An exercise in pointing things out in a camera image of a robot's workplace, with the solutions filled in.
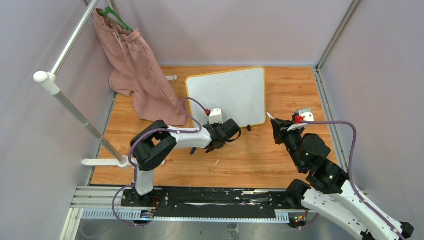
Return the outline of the white whiteboard marker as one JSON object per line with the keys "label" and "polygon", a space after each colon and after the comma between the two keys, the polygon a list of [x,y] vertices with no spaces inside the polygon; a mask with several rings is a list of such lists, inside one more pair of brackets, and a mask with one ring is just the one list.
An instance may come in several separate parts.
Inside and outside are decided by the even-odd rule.
{"label": "white whiteboard marker", "polygon": [[268,118],[270,119],[270,120],[273,120],[274,119],[274,117],[269,113],[269,112],[267,112],[266,113],[266,115],[268,116]]}

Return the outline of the yellow framed whiteboard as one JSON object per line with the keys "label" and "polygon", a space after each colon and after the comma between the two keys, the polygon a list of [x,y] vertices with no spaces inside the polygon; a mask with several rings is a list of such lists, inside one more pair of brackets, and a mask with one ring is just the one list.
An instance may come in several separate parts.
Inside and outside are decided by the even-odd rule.
{"label": "yellow framed whiteboard", "polygon": [[265,69],[261,66],[189,76],[187,96],[206,109],[221,109],[223,121],[241,128],[266,122]]}

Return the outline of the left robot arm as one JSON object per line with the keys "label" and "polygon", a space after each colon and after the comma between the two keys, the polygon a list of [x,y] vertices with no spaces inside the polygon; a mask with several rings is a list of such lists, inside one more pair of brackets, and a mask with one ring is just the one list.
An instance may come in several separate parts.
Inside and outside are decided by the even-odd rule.
{"label": "left robot arm", "polygon": [[241,127],[229,119],[224,123],[200,125],[196,128],[179,128],[163,120],[153,122],[130,142],[128,161],[134,166],[132,190],[134,203],[149,206],[153,196],[155,169],[177,149],[203,149],[208,154],[238,140]]}

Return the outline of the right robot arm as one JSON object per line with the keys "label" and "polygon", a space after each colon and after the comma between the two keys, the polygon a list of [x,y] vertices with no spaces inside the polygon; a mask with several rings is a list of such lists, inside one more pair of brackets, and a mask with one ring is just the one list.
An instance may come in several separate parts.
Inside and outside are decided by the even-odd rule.
{"label": "right robot arm", "polygon": [[286,147],[299,173],[286,189],[285,201],[292,209],[304,207],[330,220],[356,240],[407,240],[415,228],[395,220],[370,201],[350,174],[328,159],[331,149],[312,133],[304,134],[302,116],[293,120],[271,119],[277,145]]}

